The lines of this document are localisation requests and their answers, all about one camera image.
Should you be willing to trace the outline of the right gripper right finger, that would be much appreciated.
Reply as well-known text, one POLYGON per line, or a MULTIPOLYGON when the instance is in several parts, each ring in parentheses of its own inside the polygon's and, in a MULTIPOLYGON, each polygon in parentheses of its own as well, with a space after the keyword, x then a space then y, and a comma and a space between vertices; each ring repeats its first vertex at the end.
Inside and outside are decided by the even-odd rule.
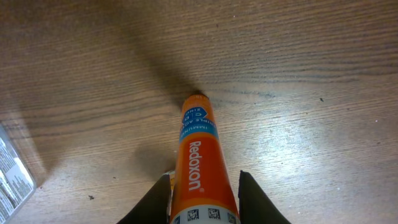
POLYGON ((240 172, 238 197, 242 224, 290 224, 248 172, 240 172))

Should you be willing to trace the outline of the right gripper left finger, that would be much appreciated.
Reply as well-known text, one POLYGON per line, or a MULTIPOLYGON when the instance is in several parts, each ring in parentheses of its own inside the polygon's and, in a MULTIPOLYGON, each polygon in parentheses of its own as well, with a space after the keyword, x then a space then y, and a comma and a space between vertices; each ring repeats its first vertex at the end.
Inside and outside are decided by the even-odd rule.
POLYGON ((163 174, 118 224, 168 224, 170 176, 163 174))

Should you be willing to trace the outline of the orange Redoxon tube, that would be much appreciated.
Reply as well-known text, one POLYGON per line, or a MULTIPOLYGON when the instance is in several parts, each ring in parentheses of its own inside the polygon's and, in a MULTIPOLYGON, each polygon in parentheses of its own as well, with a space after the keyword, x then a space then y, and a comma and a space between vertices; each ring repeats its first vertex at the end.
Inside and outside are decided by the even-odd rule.
POLYGON ((171 224, 239 224, 239 213, 210 100, 189 96, 182 107, 171 224))

